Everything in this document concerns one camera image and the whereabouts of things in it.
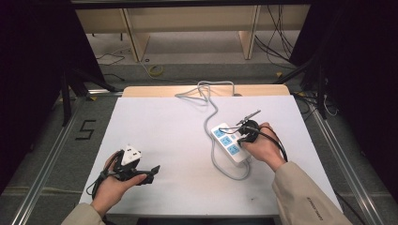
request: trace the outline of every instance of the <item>gray floor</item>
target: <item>gray floor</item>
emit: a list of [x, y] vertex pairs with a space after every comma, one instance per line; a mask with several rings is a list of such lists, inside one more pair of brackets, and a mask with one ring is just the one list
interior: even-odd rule
[[[289, 33], [294, 43], [298, 32]], [[105, 53], [117, 53], [125, 58], [113, 66], [101, 66], [103, 73], [114, 73], [125, 79], [105, 76], [108, 83], [117, 87], [129, 85], [172, 85], [191, 82], [169, 82], [150, 79], [140, 64], [134, 63], [126, 40], [120, 41], [119, 35], [88, 36], [97, 57]], [[259, 37], [269, 38], [269, 33], [260, 33]], [[280, 43], [275, 42], [273, 48], [281, 53]], [[258, 47], [253, 50], [252, 60], [244, 60], [236, 32], [209, 33], [160, 33], [151, 36], [147, 46], [145, 66], [162, 65], [165, 79], [171, 80], [231, 80], [234, 83], [272, 83], [276, 80], [276, 73], [287, 73], [289, 69], [273, 66]], [[274, 63], [283, 63], [277, 58], [270, 58]], [[110, 64], [117, 60], [114, 56], [99, 60], [101, 64]], [[287, 86], [291, 91], [299, 90], [300, 77], [289, 81]], [[98, 88], [88, 83], [91, 89]], [[100, 148], [100, 143], [109, 123], [117, 97], [99, 96], [95, 100], [88, 98], [79, 110], [74, 125], [71, 127], [65, 145], [57, 159], [45, 188], [40, 193], [35, 208], [30, 214], [28, 224], [59, 224], [78, 203], [86, 178], [94, 163]], [[302, 112], [307, 105], [298, 101]], [[15, 172], [8, 188], [0, 197], [0, 224], [10, 224], [24, 195], [34, 183], [47, 155], [52, 149], [62, 125], [62, 102], [54, 104], [47, 123], [43, 127], [39, 138], [35, 142], [35, 150], [28, 154]], [[324, 165], [333, 188], [340, 193], [364, 218], [361, 208], [350, 186], [340, 170], [336, 159], [330, 151], [319, 125], [311, 111], [302, 115], [313, 139], [315, 148]], [[94, 132], [90, 140], [78, 141], [76, 138], [86, 137], [80, 132], [84, 120], [96, 120], [88, 123], [87, 128]], [[344, 116], [328, 116], [328, 122], [338, 141], [356, 169], [360, 181], [366, 187], [375, 207], [382, 216], [385, 224], [398, 224], [398, 207], [386, 188], [380, 182], [372, 166], [360, 153], [360, 148], [352, 135]], [[344, 214], [353, 222], [360, 224], [356, 216], [342, 203]], [[136, 218], [126, 215], [111, 215], [109, 219], [117, 224], [135, 224]]]

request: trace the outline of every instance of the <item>white cable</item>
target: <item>white cable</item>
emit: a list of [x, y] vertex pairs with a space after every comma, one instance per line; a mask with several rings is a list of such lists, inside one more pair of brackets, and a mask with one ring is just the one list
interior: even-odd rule
[[[205, 120], [205, 122], [204, 122], [203, 125], [204, 125], [204, 129], [205, 129], [205, 132], [206, 132], [207, 136], [208, 136], [208, 137], [210, 138], [210, 140], [211, 140], [211, 161], [212, 161], [213, 165], [216, 167], [217, 170], [219, 170], [221, 173], [223, 173], [224, 175], [228, 176], [229, 178], [234, 179], [234, 180], [244, 180], [244, 179], [246, 179], [246, 178], [249, 176], [250, 171], [251, 171], [251, 167], [250, 167], [249, 160], [246, 160], [245, 162], [243, 162], [243, 165], [244, 165], [245, 168], [246, 168], [246, 172], [245, 172], [242, 176], [240, 176], [240, 177], [235, 177], [235, 176], [231, 175], [230, 173], [228, 173], [226, 170], [224, 170], [224, 169], [217, 163], [217, 160], [216, 160], [215, 155], [214, 155], [215, 142], [216, 142], [216, 141], [214, 140], [213, 136], [211, 135], [210, 131], [208, 130], [208, 128], [207, 128], [207, 123], [208, 123], [208, 121], [209, 121], [215, 114], [217, 114], [217, 112], [219, 111], [219, 108], [218, 108], [217, 105], [211, 100], [211, 97], [210, 97], [210, 96], [211, 96], [211, 95], [210, 95], [210, 92], [211, 92], [210, 84], [215, 84], [215, 83], [216, 83], [216, 84], [220, 84], [220, 83], [229, 83], [229, 84], [232, 84], [232, 86], [233, 86], [233, 95], [235, 94], [235, 86], [234, 86], [234, 84], [233, 84], [232, 82], [206, 82], [206, 81], [202, 81], [202, 82], [199, 82], [199, 83], [197, 84], [197, 87], [196, 87], [196, 88], [193, 88], [192, 90], [187, 91], [187, 92], [184, 92], [184, 93], [176, 94], [176, 97], [177, 97], [177, 98], [190, 98], [190, 99], [203, 100], [203, 101], [206, 102], [206, 103], [209, 103], [209, 102], [210, 102], [210, 104], [211, 104], [211, 105], [213, 106], [213, 108], [214, 108], [214, 112], [213, 112], [210, 116], [208, 116], [208, 117], [206, 118], [206, 120]], [[207, 95], [205, 95], [205, 94], [203, 93], [203, 91], [201, 90], [202, 88], [206, 88], [206, 89], [207, 89]], [[187, 94], [189, 94], [190, 92], [195, 91], [195, 90], [197, 90], [197, 91], [199, 92], [200, 96], [202, 96], [202, 97], [187, 97], [187, 96], [185, 96], [185, 95], [187, 95]]]

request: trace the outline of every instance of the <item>hand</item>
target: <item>hand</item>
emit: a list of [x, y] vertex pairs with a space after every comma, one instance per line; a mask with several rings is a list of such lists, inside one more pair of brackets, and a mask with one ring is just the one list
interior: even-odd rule
[[[260, 127], [261, 132], [267, 134], [275, 141], [279, 141], [276, 135], [270, 130], [272, 127], [269, 125], [269, 123], [264, 123], [260, 125]], [[254, 142], [243, 142], [242, 146], [248, 150], [252, 156], [260, 161], [266, 162], [274, 172], [276, 172], [280, 166], [286, 163], [281, 156], [278, 146], [261, 134], [258, 135]]]
[[[108, 165], [110, 160], [115, 154], [106, 160], [105, 166]], [[109, 170], [114, 169], [115, 161], [112, 162]], [[108, 176], [99, 186], [96, 197], [94, 198], [91, 206], [99, 213], [103, 218], [106, 212], [117, 204], [123, 197], [124, 193], [131, 187], [138, 185], [146, 179], [146, 174], [140, 174], [132, 177], [127, 181], [119, 181], [113, 176]]]

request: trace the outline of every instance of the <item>right hand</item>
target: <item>right hand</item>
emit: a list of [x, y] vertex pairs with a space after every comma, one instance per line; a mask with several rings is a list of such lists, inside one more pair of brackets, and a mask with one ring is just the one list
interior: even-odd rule
[[[270, 130], [272, 127], [269, 123], [263, 123], [260, 127], [261, 132], [267, 134], [275, 141], [279, 141], [275, 134]], [[281, 151], [278, 146], [261, 134], [258, 135], [254, 142], [243, 142], [242, 147], [250, 152], [256, 159], [266, 162], [274, 172], [286, 163], [281, 156]]]

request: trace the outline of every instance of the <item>sleeve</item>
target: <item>sleeve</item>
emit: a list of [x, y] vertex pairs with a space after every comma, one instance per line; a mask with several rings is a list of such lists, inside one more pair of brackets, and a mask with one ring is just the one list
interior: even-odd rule
[[296, 163], [287, 162], [272, 184], [283, 224], [351, 224]]
[[78, 204], [65, 218], [62, 225], [105, 225], [97, 211], [87, 203]]

